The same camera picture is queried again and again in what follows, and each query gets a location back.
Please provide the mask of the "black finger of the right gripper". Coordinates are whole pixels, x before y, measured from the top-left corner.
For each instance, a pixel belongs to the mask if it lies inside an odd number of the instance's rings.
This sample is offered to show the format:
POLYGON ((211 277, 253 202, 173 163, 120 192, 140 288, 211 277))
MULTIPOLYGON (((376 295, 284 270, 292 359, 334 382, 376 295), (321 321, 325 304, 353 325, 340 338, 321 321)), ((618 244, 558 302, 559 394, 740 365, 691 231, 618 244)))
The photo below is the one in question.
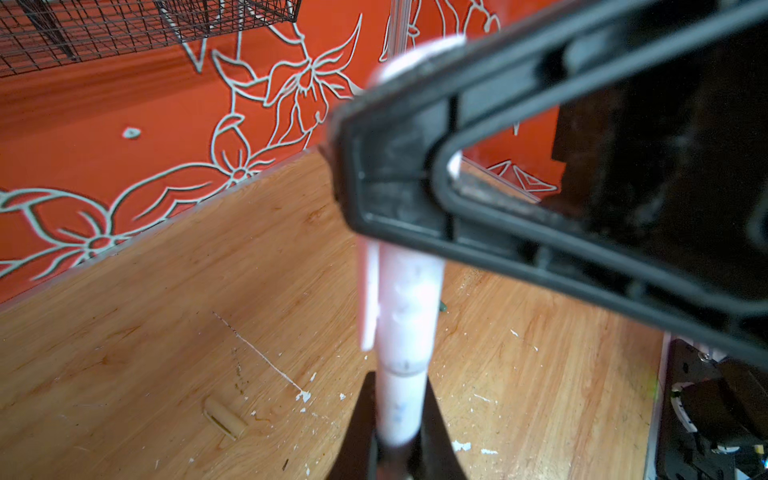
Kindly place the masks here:
POLYGON ((767 5, 561 1, 338 107, 349 227, 767 362, 767 5))

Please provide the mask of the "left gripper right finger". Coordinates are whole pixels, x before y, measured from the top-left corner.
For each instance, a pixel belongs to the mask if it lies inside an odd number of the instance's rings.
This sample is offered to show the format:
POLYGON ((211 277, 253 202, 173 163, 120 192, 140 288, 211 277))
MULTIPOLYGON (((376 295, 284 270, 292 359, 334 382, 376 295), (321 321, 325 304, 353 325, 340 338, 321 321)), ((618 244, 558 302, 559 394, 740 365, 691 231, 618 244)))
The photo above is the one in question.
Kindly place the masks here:
POLYGON ((467 478, 453 450, 452 441, 430 381, 427 381, 419 435, 419 478, 428 480, 467 478))

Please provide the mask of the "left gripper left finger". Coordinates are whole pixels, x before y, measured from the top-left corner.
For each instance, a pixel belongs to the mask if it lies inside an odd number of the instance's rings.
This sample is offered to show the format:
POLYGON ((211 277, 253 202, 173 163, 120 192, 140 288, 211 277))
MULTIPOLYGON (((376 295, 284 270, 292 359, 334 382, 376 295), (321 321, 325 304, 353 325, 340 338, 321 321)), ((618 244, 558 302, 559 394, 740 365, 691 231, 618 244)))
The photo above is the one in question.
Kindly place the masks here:
POLYGON ((376 437, 374 371, 366 374, 340 451, 328 480, 373 480, 376 478, 378 443, 376 437))

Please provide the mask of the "pink pen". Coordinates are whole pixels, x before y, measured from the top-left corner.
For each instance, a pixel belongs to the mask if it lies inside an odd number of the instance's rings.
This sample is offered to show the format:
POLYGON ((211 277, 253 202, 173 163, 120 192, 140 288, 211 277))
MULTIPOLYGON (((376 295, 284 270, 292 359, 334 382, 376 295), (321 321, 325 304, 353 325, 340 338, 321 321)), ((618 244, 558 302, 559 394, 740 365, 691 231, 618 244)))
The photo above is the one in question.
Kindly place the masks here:
POLYGON ((428 373, 401 375, 378 368, 375 378, 376 435, 389 448, 410 444, 423 416, 428 373))

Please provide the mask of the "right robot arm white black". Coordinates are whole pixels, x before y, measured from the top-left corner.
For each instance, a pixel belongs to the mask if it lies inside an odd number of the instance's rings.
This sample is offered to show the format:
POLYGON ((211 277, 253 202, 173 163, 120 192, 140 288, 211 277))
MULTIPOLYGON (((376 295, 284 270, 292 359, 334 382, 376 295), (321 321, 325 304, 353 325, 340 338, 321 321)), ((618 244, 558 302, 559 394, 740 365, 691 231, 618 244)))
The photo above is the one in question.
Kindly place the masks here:
POLYGON ((568 1, 385 64, 324 152, 378 365, 333 479, 460 479, 428 365, 446 260, 672 332, 651 475, 767 442, 767 5, 568 1))

